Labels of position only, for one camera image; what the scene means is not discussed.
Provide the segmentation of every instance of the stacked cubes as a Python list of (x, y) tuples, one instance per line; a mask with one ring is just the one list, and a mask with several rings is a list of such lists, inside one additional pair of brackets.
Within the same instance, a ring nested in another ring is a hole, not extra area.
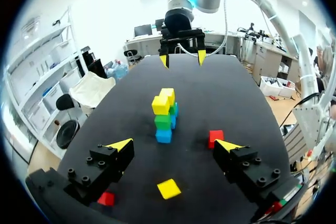
[(156, 140), (168, 144), (172, 141), (172, 129), (176, 127), (178, 105), (175, 102), (175, 92), (172, 88), (162, 89), (152, 102), (153, 112), (156, 115)]

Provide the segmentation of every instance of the bolt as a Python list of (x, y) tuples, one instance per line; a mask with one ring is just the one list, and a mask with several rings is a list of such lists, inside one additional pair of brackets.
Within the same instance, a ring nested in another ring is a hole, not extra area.
[(272, 172), (272, 177), (277, 178), (280, 176), (281, 171), (279, 169), (274, 169)]
[(260, 178), (258, 178), (258, 180), (257, 180), (257, 184), (259, 185), (259, 186), (263, 186), (265, 183), (266, 183), (266, 179), (264, 178), (264, 177), (260, 177)]
[(243, 168), (248, 168), (250, 166), (250, 163), (249, 162), (243, 162), (242, 165), (243, 165)]
[(82, 178), (82, 183), (83, 183), (83, 185), (85, 185), (85, 186), (90, 185), (91, 181), (90, 181), (89, 176), (83, 176), (83, 178)]
[(54, 185), (54, 182), (52, 182), (51, 180), (49, 180), (48, 182), (47, 182), (47, 186), (48, 187), (51, 187), (51, 186), (53, 186)]
[(104, 161), (99, 161), (98, 166), (99, 166), (99, 168), (104, 168), (105, 167), (105, 162)]
[(75, 176), (76, 175), (76, 173), (75, 173), (75, 169), (73, 169), (73, 168), (69, 168), (68, 169), (68, 176), (69, 177), (73, 177), (73, 176)]
[(92, 162), (93, 162), (93, 158), (92, 157), (87, 157), (86, 158), (86, 163), (92, 164)]
[(255, 158), (254, 163), (259, 165), (261, 163), (261, 158), (260, 157)]

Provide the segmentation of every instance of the cube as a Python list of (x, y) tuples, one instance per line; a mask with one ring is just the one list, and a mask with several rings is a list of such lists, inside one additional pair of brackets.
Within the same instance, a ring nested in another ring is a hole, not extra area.
[(178, 117), (178, 107), (179, 107), (177, 102), (175, 102), (175, 106), (176, 106), (175, 116), (177, 118)]
[(176, 116), (174, 115), (170, 115), (170, 118), (171, 118), (171, 128), (172, 130), (174, 130), (176, 128)]
[(209, 131), (209, 141), (208, 141), (209, 149), (215, 148), (216, 139), (224, 140), (224, 132), (223, 131)]
[(162, 143), (162, 144), (170, 144), (170, 142), (172, 141), (172, 130), (169, 129), (169, 130), (166, 130), (166, 131), (163, 131), (163, 130), (156, 130), (156, 134), (155, 134), (155, 137), (156, 137), (156, 140), (159, 142), (159, 143)]
[(181, 193), (181, 190), (172, 178), (157, 184), (157, 186), (164, 199), (170, 199)]
[(170, 130), (171, 128), (171, 116), (169, 115), (157, 115), (154, 119), (155, 126), (158, 130)]
[(161, 89), (161, 92), (160, 92), (159, 96), (160, 95), (166, 95), (166, 96), (168, 96), (169, 105), (170, 106), (174, 105), (174, 102), (175, 102), (175, 91), (174, 91), (173, 88)]
[(172, 106), (170, 106), (169, 108), (169, 114), (170, 115), (175, 115), (177, 112), (177, 108), (176, 108), (176, 103), (174, 103)]
[(109, 192), (104, 192), (98, 199), (98, 203), (104, 206), (114, 205), (114, 194)]
[(170, 108), (168, 96), (160, 95), (154, 97), (152, 108), (155, 115), (168, 115)]

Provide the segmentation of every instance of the wooden floor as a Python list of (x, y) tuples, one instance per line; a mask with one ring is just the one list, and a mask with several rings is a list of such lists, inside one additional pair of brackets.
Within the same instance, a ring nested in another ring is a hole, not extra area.
[[(278, 124), (281, 124), (282, 121), (285, 119), (287, 114), (292, 110), (292, 108), (300, 101), (300, 98), (297, 94), (293, 96), (293, 99), (284, 99), (284, 100), (278, 100), (273, 101), (270, 97), (265, 97), (268, 104), (270, 105), (273, 114), (278, 122)], [(296, 123), (296, 119), (293, 114), (291, 114), (288, 119), (286, 120), (286, 124), (292, 124)], [(50, 167), (57, 169), (59, 165), (60, 159), (57, 158), (53, 153), (51, 153), (48, 149), (46, 149), (42, 144), (38, 143), (35, 151), (33, 153), (33, 157), (31, 159), (29, 168), (28, 168), (28, 174), (32, 173), (33, 171), (42, 168), (43, 170), (49, 170)], [(302, 161), (302, 166), (300, 164), (298, 165), (298, 169), (301, 169), (302, 167), (305, 167), (308, 165), (308, 159), (304, 159)], [(309, 168), (313, 169), (315, 167), (315, 162), (311, 162), (309, 164)], [(321, 172), (320, 170), (317, 171), (319, 174), (317, 177), (323, 177), (323, 180), (327, 178), (326, 172), (328, 170), (328, 165), (326, 165), (326, 168)], [(302, 214), (310, 205), (311, 203), (311, 191), (313, 188), (310, 188), (302, 198), (299, 206), (297, 215)]]

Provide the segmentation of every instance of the table surface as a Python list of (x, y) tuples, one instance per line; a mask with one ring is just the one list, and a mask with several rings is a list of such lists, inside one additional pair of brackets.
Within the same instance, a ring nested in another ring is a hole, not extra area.
[[(231, 56), (171, 55), (145, 58), (107, 94), (71, 142), (58, 171), (85, 164), (90, 148), (134, 139), (135, 157), (119, 183), (111, 184), (111, 216), (127, 223), (249, 223), (257, 210), (230, 184), (207, 148), (209, 130), (251, 145), (281, 178), (288, 155), (278, 124), (252, 76)], [(155, 139), (151, 103), (161, 88), (175, 89), (179, 117), (171, 144)], [(164, 200), (157, 184), (174, 179), (182, 193)]]

